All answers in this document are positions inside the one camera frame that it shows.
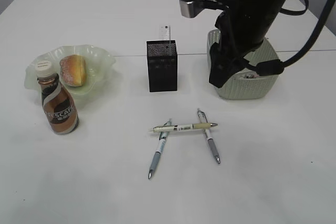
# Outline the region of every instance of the coffee bottle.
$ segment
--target coffee bottle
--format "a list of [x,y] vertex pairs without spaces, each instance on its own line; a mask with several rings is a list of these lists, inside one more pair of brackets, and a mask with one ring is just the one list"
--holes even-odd
[[79,123],[74,100],[50,61],[39,61],[35,70],[42,91],[42,107],[52,130],[57,134],[70,133]]

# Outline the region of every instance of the glass bowl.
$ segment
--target glass bowl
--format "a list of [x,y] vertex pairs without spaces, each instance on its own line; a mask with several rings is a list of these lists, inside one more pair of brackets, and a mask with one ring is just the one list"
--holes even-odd
[[107,71],[116,62],[114,56],[110,55],[106,50],[92,45],[79,46],[63,46],[56,48],[50,52],[40,55],[32,61],[26,68],[25,88],[41,91],[40,85],[37,83],[35,74],[35,64],[41,60],[49,60],[54,65],[56,72],[59,74],[59,62],[68,55],[82,55],[86,62],[87,78],[83,86],[71,87],[61,80],[65,88],[73,97],[84,97],[90,93],[93,87],[99,82],[104,81]]

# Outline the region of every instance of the black pen holder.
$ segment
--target black pen holder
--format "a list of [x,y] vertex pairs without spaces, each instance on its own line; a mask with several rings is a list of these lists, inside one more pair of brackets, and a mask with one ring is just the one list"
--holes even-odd
[[175,40],[147,41],[149,91],[177,91]]

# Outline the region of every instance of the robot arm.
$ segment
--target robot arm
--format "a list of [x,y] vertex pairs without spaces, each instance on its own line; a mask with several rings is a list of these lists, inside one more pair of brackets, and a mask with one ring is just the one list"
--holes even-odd
[[[306,9],[298,12],[282,9],[284,2],[285,0],[180,0],[181,13],[188,18],[197,16],[203,9],[223,11],[215,24],[220,30],[219,44],[213,44],[210,49],[211,84],[221,88],[233,74],[244,68],[256,71],[261,76],[267,76],[280,74],[284,67],[289,66],[286,64],[287,61],[280,60],[260,62],[257,66],[252,66],[244,59],[246,54],[256,50],[263,43],[266,32],[279,12],[301,15],[308,8],[308,0],[305,0]],[[311,36],[307,42],[309,44],[299,52],[300,55],[295,55],[296,60],[301,58],[316,41],[334,2],[335,0],[327,1],[315,27],[315,33],[312,34],[313,37]]]

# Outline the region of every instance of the silver pen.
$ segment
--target silver pen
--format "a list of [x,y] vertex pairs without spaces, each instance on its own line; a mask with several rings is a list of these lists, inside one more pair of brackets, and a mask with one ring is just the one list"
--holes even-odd
[[[197,115],[198,115],[198,118],[199,118],[199,120],[200,120],[201,123],[207,123],[208,122],[205,113],[203,111],[201,111],[199,108],[197,109]],[[210,147],[212,155],[214,156],[214,158],[217,161],[217,163],[220,164],[221,163],[221,159],[219,157],[219,153],[218,153],[218,150],[216,148],[214,139],[211,136],[210,129],[204,129],[204,135],[205,135],[205,138],[206,138],[206,140],[208,142],[208,145]]]
[[[172,119],[170,118],[168,122],[164,124],[164,126],[170,126],[172,125]],[[151,166],[149,167],[149,172],[148,172],[148,179],[151,179],[152,175],[155,173],[156,167],[158,166],[161,153],[163,152],[163,147],[166,143],[166,139],[169,135],[168,131],[161,132],[160,137],[159,137],[159,144],[158,147],[156,148],[156,152],[154,154]]]

